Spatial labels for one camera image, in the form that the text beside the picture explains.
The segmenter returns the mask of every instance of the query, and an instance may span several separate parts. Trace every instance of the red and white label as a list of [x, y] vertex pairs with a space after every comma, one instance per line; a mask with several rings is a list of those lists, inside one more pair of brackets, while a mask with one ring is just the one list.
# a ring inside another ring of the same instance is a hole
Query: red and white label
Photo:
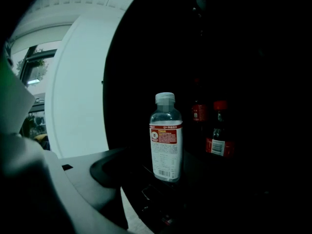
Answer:
[[217, 154], [224, 157], [232, 157], [235, 151], [235, 142], [221, 141], [211, 138], [206, 138], [206, 152]]
[[150, 125], [150, 137], [153, 172], [165, 178], [179, 177], [183, 153], [182, 124]]
[[208, 112], [207, 106], [204, 104], [197, 104], [192, 107], [192, 115], [193, 121], [207, 121], [208, 120]]

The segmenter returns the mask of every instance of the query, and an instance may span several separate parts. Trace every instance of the tree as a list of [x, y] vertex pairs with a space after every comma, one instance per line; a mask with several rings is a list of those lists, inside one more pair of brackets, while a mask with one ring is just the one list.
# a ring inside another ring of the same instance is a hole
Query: tree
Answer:
[[[40, 53], [43, 52], [43, 49], [36, 49], [34, 53]], [[17, 62], [17, 71], [19, 72], [19, 74], [21, 73], [21, 70], [23, 68], [22, 64], [23, 64], [23, 59], [20, 60], [19, 62]], [[48, 70], [48, 64], [46, 63], [46, 61], [44, 59], [38, 60], [38, 61], [33, 61], [31, 63], [29, 63], [29, 68], [33, 68], [33, 69], [37, 69], [37, 71], [35, 72], [35, 78], [42, 81], [43, 77], [45, 76], [45, 74], [47, 73]], [[29, 84], [29, 86], [35, 86], [36, 83], [32, 83]]]

